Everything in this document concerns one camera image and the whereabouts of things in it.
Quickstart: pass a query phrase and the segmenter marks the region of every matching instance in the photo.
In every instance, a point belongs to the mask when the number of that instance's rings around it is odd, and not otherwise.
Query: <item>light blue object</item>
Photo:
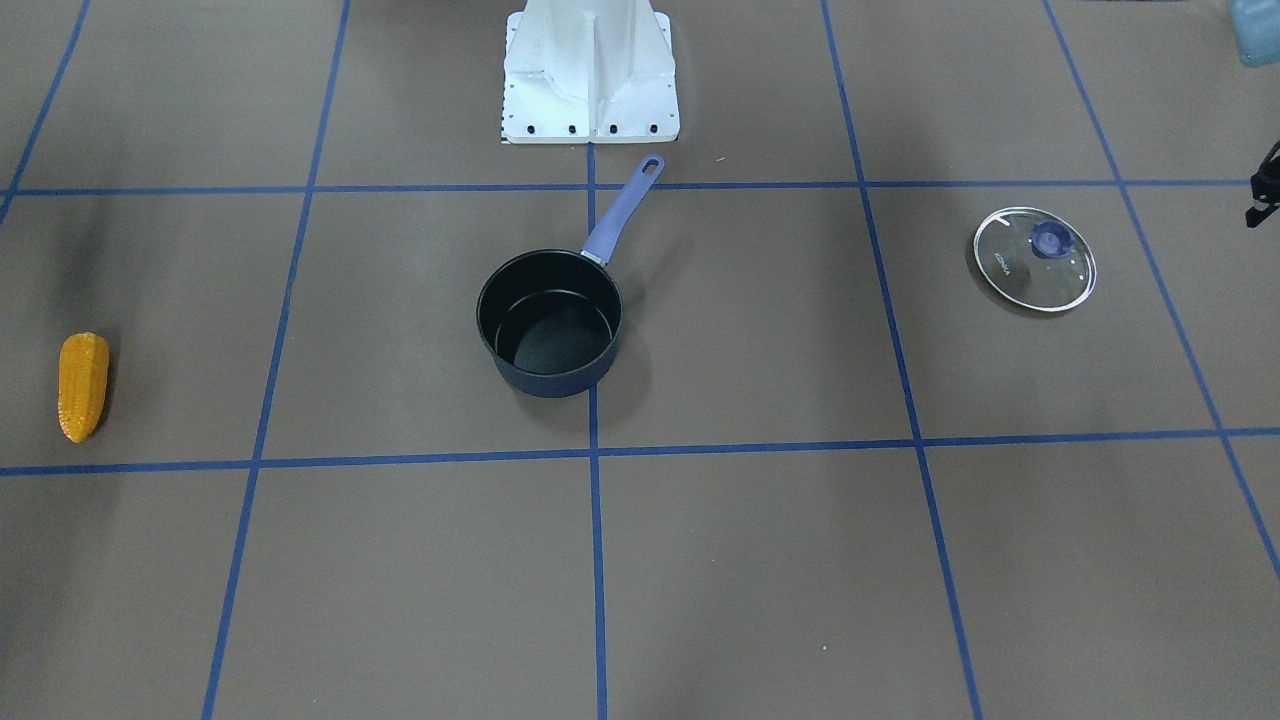
[[[1280,60],[1280,0],[1231,0],[1231,18],[1245,65]]]
[[[644,200],[645,193],[649,192],[649,188],[653,187],[654,181],[658,179],[658,176],[662,174],[662,169],[666,167],[667,161],[658,155],[646,155],[640,160],[640,165],[631,173],[631,179],[627,181],[627,184],[622,186],[618,196],[613,199],[600,222],[595,223],[595,229],[591,231],[591,234],[586,238],[586,245],[582,246],[582,255],[586,255],[600,265],[609,264],[609,258],[613,256],[613,246],[618,243],[618,236],[622,234],[622,227],[627,224],[631,213],[636,211],[640,201]]]

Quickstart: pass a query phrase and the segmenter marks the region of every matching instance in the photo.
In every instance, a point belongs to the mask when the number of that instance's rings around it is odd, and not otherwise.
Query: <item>gray floor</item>
[[[0,6],[0,717],[1277,716],[1280,67],[1225,0],[660,0],[680,141],[539,149],[521,6]],[[480,284],[653,150],[616,365],[512,391]],[[1010,205],[1084,305],[982,284]]]

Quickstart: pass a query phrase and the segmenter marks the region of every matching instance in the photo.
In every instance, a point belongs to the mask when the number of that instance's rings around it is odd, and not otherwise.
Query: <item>blue handle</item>
[[[644,160],[640,160],[640,165],[636,172],[631,173],[631,179],[627,184],[622,186],[622,191],[609,205],[609,209],[604,211],[604,217],[600,222],[595,223],[595,229],[586,238],[586,245],[582,246],[582,255],[586,255],[591,260],[595,260],[600,265],[608,265],[609,258],[613,256],[613,247],[618,243],[618,236],[622,234],[622,228],[631,219],[631,214],[636,211],[640,206],[640,201],[644,200],[649,188],[653,187],[654,181],[662,174],[662,169],[667,167],[667,161],[658,155],[648,155]]]

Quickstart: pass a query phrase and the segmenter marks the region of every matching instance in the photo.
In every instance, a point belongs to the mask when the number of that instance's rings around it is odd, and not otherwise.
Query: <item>yellow corn cob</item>
[[[106,401],[111,350],[93,333],[67,338],[58,357],[58,423],[72,442],[93,433]]]

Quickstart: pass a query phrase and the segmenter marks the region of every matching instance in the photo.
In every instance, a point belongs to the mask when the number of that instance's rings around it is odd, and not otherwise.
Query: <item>blue plastic container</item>
[[[1280,60],[1280,0],[1231,0],[1231,18],[1245,65]]]

